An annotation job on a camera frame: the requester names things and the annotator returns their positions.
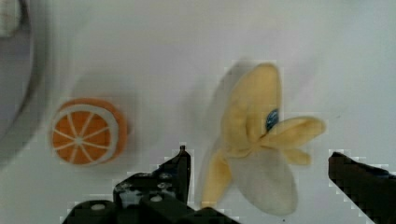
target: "blue eye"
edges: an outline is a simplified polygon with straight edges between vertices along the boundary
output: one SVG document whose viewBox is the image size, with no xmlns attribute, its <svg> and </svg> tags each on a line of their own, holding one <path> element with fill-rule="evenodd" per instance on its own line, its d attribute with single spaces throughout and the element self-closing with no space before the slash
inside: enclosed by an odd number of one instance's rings
<svg viewBox="0 0 396 224">
<path fill-rule="evenodd" d="M 265 122 L 265 128 L 267 132 L 270 131 L 279 122 L 278 109 L 271 111 Z"/>
</svg>

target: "plush banana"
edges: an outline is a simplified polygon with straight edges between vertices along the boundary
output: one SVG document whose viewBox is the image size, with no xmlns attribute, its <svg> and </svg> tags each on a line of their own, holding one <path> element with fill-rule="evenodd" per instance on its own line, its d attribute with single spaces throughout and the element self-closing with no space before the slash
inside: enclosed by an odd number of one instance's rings
<svg viewBox="0 0 396 224">
<path fill-rule="evenodd" d="M 312 117 L 278 121 L 281 88 L 277 68 L 263 63 L 236 84 L 221 120 L 221 148 L 212 156 L 202 207 L 215 206 L 233 181 L 263 212 L 287 215 L 298 198 L 290 164 L 308 165 L 299 147 L 325 131 Z"/>
</svg>

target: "orange segment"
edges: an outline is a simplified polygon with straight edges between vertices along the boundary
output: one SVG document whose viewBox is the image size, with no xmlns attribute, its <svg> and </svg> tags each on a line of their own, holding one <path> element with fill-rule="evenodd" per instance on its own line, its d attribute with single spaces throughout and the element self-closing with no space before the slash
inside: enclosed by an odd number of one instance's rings
<svg viewBox="0 0 396 224">
<path fill-rule="evenodd" d="M 62 158 L 64 161 L 70 161 L 72 155 L 74 154 L 74 150 L 77 150 L 76 146 L 66 147 L 60 150 L 57 150 L 58 156 Z"/>
<path fill-rule="evenodd" d="M 55 126 L 55 129 L 66 135 L 74 136 L 72 127 L 70 126 L 67 116 L 64 116 L 61 120 L 59 120 L 59 122 Z"/>
<path fill-rule="evenodd" d="M 85 153 L 82 151 L 81 147 L 78 147 L 76 157 L 72 161 L 74 164 L 87 164 L 92 162 L 88 157 L 85 155 Z"/>
<path fill-rule="evenodd" d="M 57 132 L 53 132 L 52 134 L 52 145 L 56 148 L 56 147 L 61 147 L 64 145 L 67 145 L 69 143 L 74 142 L 73 139 L 70 139 L 68 137 L 65 137 Z"/>
<path fill-rule="evenodd" d="M 106 129 L 91 137 L 84 138 L 84 142 L 96 144 L 103 147 L 108 147 L 110 145 L 110 130 Z"/>
<path fill-rule="evenodd" d="M 84 125 L 89 125 L 88 117 L 90 116 L 91 112 L 88 111 L 78 111 L 71 114 L 73 125 L 75 126 L 76 132 L 81 134 L 82 128 Z"/>
<path fill-rule="evenodd" d="M 107 123 L 102 117 L 99 115 L 94 115 L 91 119 L 90 124 L 87 127 L 87 130 L 84 133 L 84 136 L 89 136 L 93 133 L 97 133 L 98 131 L 103 130 L 107 127 Z"/>
<path fill-rule="evenodd" d="M 99 158 L 101 158 L 103 155 L 106 154 L 107 150 L 103 149 L 103 148 L 98 148 L 98 147 L 91 147 L 91 146 L 87 146 L 84 145 L 85 150 L 87 151 L 87 153 L 91 156 L 91 158 L 96 161 Z"/>
</svg>

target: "toy orange slice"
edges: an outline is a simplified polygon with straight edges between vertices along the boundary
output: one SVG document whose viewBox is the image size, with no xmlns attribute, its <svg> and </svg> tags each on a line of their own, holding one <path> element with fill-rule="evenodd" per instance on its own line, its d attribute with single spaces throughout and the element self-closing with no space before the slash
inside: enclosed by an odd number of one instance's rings
<svg viewBox="0 0 396 224">
<path fill-rule="evenodd" d="M 111 103 L 77 99 L 64 104 L 51 131 L 52 150 L 64 161 L 94 165 L 116 158 L 127 138 L 127 122 Z"/>
</svg>

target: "white background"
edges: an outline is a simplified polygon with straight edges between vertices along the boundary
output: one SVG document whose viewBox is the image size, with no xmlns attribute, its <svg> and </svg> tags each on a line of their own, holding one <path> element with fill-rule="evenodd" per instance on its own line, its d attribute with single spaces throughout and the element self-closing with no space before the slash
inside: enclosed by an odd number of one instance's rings
<svg viewBox="0 0 396 224">
<path fill-rule="evenodd" d="M 179 143 L 193 156 L 197 208 L 228 93 L 261 62 L 280 68 L 281 118 L 314 115 L 328 129 L 304 147 L 313 164 L 292 167 L 294 214 L 264 214 L 235 187 L 217 208 L 241 223 L 371 223 L 329 187 L 327 159 L 345 149 L 396 171 L 395 1 L 37 0 L 32 10 L 40 78 L 0 148 L 0 223 L 60 223 L 78 202 L 111 200 L 119 181 Z M 80 96 L 108 99 L 134 127 L 119 159 L 80 168 L 52 155 L 54 110 Z"/>
</svg>

